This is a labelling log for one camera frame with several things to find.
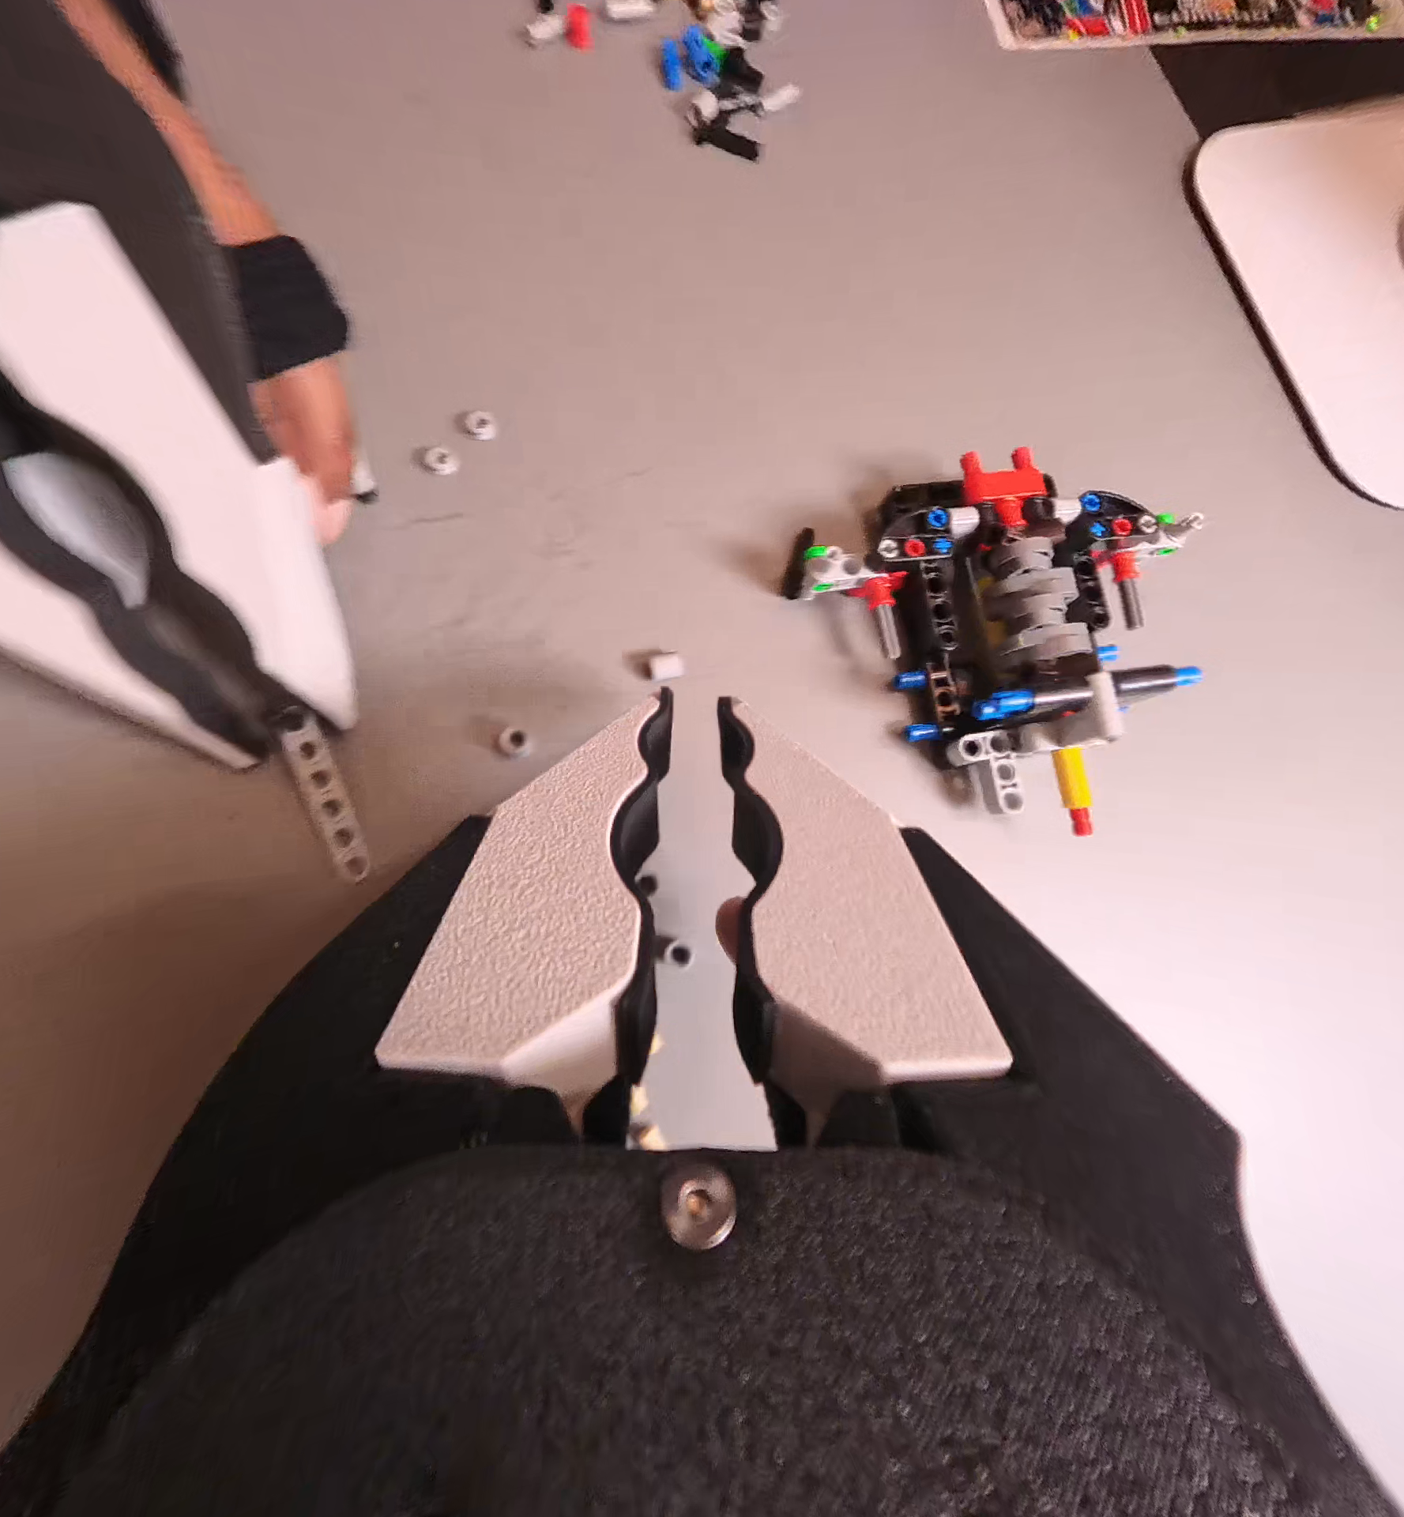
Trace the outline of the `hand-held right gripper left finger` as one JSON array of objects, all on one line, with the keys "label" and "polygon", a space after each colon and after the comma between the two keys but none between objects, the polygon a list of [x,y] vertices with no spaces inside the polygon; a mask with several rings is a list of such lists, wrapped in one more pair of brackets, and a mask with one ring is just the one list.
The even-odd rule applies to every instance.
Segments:
[{"label": "hand-held right gripper left finger", "polygon": [[661,688],[501,802],[374,1049],[384,1071],[548,1091],[627,1140],[654,1035]]}]

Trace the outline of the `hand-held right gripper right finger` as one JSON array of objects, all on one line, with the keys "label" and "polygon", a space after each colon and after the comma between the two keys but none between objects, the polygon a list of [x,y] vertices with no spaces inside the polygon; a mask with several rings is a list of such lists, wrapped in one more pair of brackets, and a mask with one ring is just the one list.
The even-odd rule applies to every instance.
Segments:
[{"label": "hand-held right gripper right finger", "polygon": [[735,917],[734,1030],[776,1140],[843,1099],[995,1082],[1012,1049],[902,825],[748,701],[716,705]]}]

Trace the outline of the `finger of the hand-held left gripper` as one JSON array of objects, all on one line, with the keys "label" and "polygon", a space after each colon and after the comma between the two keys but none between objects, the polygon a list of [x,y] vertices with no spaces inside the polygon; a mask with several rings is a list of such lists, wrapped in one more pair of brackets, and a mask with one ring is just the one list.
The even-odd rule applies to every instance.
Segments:
[{"label": "finger of the hand-held left gripper", "polygon": [[350,640],[313,492],[289,459],[254,459],[94,209],[0,218],[0,372],[142,484],[179,566],[249,634],[269,724],[299,705],[353,727]]},{"label": "finger of the hand-held left gripper", "polygon": [[269,678],[129,467],[0,372],[0,652],[228,768],[269,754]]}]

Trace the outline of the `partly built lego car chassis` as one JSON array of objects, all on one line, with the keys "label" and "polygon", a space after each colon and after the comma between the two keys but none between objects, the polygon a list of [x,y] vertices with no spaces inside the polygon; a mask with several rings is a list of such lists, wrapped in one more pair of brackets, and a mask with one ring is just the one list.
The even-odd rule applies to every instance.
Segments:
[{"label": "partly built lego car chassis", "polygon": [[800,528],[778,595],[860,601],[890,686],[916,700],[904,743],[1004,816],[1023,809],[1020,762],[1043,759],[1072,835],[1092,838],[1084,754],[1119,743],[1132,707],[1201,682],[1196,665],[1121,663],[1112,614],[1141,631],[1144,569],[1204,525],[1115,491],[1063,495],[1028,447],[1001,467],[965,453],[952,479],[890,488],[860,552]]}]

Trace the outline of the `pile of loose lego pieces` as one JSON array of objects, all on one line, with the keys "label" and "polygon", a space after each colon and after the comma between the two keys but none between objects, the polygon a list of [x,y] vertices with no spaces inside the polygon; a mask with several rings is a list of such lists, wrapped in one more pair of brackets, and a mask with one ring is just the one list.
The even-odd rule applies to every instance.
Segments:
[{"label": "pile of loose lego pieces", "polygon": [[[588,51],[597,26],[640,26],[663,3],[533,3],[520,25],[528,48],[565,45]],[[751,59],[754,48],[778,36],[781,3],[679,3],[678,26],[653,50],[653,73],[674,98],[674,113],[696,145],[739,162],[759,162],[763,142],[749,123],[799,103],[796,82],[770,82]]]}]

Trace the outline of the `colourful lego instruction booklet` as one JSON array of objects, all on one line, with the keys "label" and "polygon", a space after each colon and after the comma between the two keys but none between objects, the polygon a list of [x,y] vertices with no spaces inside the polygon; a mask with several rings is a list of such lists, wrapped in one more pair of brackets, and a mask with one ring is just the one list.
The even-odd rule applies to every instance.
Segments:
[{"label": "colourful lego instruction booklet", "polygon": [[1404,40],[1404,3],[984,3],[1009,51]]}]

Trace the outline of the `person's left hand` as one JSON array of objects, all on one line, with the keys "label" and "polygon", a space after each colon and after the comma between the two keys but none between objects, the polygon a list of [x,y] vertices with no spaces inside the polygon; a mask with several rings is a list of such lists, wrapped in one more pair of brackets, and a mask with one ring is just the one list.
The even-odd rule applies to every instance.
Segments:
[{"label": "person's left hand", "polygon": [[248,330],[256,413],[313,492],[313,531],[334,544],[355,506],[355,431],[345,354],[350,322],[310,251],[268,236],[228,251]]}]

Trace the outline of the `white monitor stand base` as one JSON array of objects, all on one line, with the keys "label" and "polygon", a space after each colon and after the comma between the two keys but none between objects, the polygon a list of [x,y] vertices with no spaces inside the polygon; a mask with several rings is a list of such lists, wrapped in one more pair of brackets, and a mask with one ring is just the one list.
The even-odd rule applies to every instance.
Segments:
[{"label": "white monitor stand base", "polygon": [[1223,127],[1191,189],[1329,467],[1404,509],[1404,98]]}]

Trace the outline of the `black mat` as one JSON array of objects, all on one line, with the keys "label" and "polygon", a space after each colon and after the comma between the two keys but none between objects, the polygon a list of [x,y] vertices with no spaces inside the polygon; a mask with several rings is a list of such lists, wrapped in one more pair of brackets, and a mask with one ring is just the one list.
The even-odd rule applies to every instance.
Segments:
[{"label": "black mat", "polygon": [[1404,37],[1195,43],[1151,48],[1151,59],[1200,140],[1404,97]]}]

